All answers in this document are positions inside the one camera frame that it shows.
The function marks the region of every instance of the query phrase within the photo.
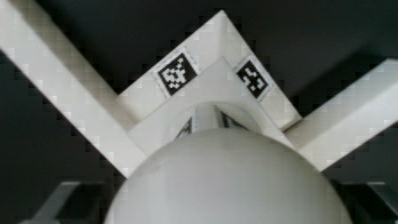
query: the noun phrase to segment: dark background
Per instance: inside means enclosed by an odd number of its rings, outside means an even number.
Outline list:
[[[385,57],[398,58],[398,3],[363,1],[37,0],[117,92],[220,9],[305,115]],[[60,181],[122,177],[6,58],[0,57],[0,222],[29,218]],[[390,127],[324,170],[398,191]]]

